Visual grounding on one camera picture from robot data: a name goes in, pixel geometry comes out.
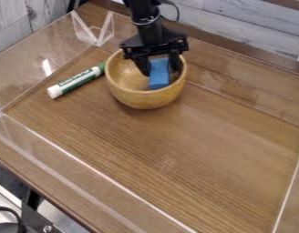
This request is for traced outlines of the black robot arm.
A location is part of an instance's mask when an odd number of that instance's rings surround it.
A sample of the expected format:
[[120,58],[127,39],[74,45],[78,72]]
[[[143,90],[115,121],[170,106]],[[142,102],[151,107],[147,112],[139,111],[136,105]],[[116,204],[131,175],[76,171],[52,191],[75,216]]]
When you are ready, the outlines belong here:
[[187,33],[167,28],[162,22],[159,5],[171,4],[170,0],[123,0],[131,11],[131,22],[138,34],[120,42],[124,58],[131,59],[140,72],[150,76],[151,56],[167,55],[170,71],[178,72],[183,63],[181,55],[189,50]]

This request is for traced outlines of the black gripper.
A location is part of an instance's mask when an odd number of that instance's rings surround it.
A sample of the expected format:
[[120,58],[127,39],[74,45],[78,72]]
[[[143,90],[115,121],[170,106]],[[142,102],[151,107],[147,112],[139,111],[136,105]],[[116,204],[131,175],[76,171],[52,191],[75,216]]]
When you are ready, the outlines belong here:
[[187,34],[169,29],[161,16],[132,17],[131,20],[138,28],[138,34],[119,44],[124,58],[132,59],[143,75],[150,76],[148,56],[170,54],[170,71],[178,72],[182,69],[179,53],[189,50]]

